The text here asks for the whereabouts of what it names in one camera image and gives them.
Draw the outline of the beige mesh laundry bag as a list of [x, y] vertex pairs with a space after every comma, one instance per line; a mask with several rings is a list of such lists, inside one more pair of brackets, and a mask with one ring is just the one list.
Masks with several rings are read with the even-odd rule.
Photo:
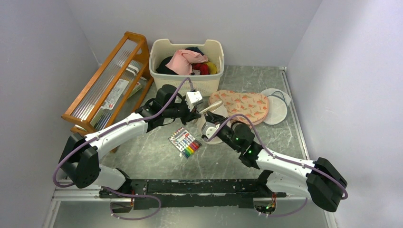
[[[219, 100], [212, 103], [210, 106], [200, 111], [201, 117], [196, 122], [197, 129], [201, 135], [204, 134], [203, 127], [206, 124], [205, 114], [207, 114], [208, 111], [223, 117], [229, 117], [227, 109], [224, 107], [223, 101]], [[215, 145], [223, 142], [217, 135], [209, 142], [207, 141], [207, 139], [203, 139], [203, 141], [209, 145]]]

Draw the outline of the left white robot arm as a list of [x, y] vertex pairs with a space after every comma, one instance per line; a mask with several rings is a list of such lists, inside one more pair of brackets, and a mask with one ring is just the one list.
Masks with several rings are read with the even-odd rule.
[[163, 85], [155, 98], [125, 119], [85, 136], [71, 135], [57, 168], [79, 189], [94, 184], [111, 188], [121, 198], [128, 196], [132, 190], [128, 175], [118, 168], [100, 165], [99, 161], [126, 141], [164, 126], [166, 119], [180, 119], [182, 124], [187, 124], [200, 118], [197, 105], [203, 102], [201, 93], [193, 89], [181, 95], [178, 91], [172, 85]]

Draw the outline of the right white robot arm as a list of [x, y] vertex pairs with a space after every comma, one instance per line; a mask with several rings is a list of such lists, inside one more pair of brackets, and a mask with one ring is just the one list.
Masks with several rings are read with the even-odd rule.
[[259, 195], [290, 193], [312, 200], [318, 207], [335, 212], [339, 203], [348, 198], [347, 181], [326, 158], [304, 160], [274, 152], [262, 141], [251, 120], [239, 114], [245, 122], [234, 121], [237, 115], [224, 117], [210, 111], [204, 114], [202, 138], [209, 142], [219, 138], [235, 152], [247, 167], [268, 170], [267, 179], [259, 181]]

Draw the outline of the cream plastic laundry basket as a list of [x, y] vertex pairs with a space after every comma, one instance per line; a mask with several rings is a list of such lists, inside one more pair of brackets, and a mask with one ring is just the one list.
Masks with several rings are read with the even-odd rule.
[[[217, 67], [214, 75], [193, 75], [192, 65], [213, 62]], [[202, 96], [218, 91], [224, 71], [224, 52], [219, 41], [208, 39], [203, 44], [173, 44], [169, 39], [158, 39], [153, 43], [149, 58], [149, 71], [156, 87], [178, 86], [186, 77]]]

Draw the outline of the floral pink laundry bag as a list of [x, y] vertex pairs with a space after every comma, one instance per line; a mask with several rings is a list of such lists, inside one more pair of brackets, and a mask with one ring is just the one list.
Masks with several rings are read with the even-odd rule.
[[222, 101], [229, 116], [243, 114], [253, 124], [263, 122], [269, 114], [269, 100], [260, 93], [237, 93], [219, 90], [209, 97], [209, 104]]

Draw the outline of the white mesh laundry bag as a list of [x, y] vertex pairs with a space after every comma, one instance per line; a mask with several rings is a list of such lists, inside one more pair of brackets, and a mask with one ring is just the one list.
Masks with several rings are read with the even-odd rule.
[[268, 115], [263, 122], [268, 125], [277, 125], [284, 121], [292, 98], [284, 91], [275, 88], [263, 90], [261, 94], [269, 101]]

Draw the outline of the marker pen pack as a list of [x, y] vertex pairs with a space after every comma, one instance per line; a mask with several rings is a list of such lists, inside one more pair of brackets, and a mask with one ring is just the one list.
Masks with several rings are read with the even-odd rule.
[[173, 132], [168, 140], [186, 159], [202, 147], [202, 144], [184, 127]]

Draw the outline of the red garment in basket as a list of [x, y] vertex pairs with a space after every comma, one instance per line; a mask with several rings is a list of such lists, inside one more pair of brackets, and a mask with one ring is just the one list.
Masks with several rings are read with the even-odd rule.
[[193, 75], [209, 75], [210, 69], [207, 64], [197, 63], [192, 65], [192, 74]]

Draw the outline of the yellow garment in basket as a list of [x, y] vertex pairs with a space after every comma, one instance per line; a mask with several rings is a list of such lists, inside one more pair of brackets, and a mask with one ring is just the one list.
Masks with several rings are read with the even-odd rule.
[[215, 65], [213, 62], [208, 61], [208, 62], [206, 62], [205, 64], [208, 66], [209, 74], [210, 74], [210, 75], [217, 74], [218, 70], [217, 70], [216, 65]]

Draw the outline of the papers on shelf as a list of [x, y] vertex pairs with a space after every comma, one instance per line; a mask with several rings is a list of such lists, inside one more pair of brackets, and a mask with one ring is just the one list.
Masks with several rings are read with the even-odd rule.
[[134, 79], [142, 66], [143, 65], [140, 62], [134, 60], [131, 61], [131, 64], [128, 65], [112, 91], [109, 93], [108, 97], [103, 102], [101, 110], [113, 110], [115, 108], [117, 103], [120, 102], [120, 100], [129, 90], [131, 83], [134, 82]]

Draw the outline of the orange wooden shelf rack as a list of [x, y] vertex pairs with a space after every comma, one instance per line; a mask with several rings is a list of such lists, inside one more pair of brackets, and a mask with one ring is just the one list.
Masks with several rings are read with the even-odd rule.
[[[149, 56], [146, 37], [127, 31], [74, 102], [62, 114], [64, 120], [74, 124], [71, 132], [85, 136], [111, 126], [116, 123], [126, 101], [136, 93], [139, 95], [134, 108], [140, 107], [154, 82], [149, 71]], [[132, 60], [143, 65], [134, 82], [113, 110], [101, 110], [103, 102]]]

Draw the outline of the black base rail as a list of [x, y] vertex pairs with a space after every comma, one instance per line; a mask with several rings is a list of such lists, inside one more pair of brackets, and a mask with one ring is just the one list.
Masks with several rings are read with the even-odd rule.
[[134, 209], [237, 206], [254, 207], [257, 198], [285, 197], [284, 192], [273, 193], [262, 178], [257, 179], [201, 179], [164, 180], [132, 179], [118, 192], [138, 195]]

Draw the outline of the aluminium frame rail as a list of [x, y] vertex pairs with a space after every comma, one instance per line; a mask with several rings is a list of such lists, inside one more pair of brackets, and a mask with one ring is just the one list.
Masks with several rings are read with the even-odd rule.
[[48, 213], [45, 217], [43, 228], [52, 228], [54, 226], [58, 210], [61, 202], [92, 202], [100, 201], [99, 191], [101, 187], [98, 185], [90, 185], [89, 187], [79, 189], [75, 186], [67, 188], [56, 187], [50, 202]]

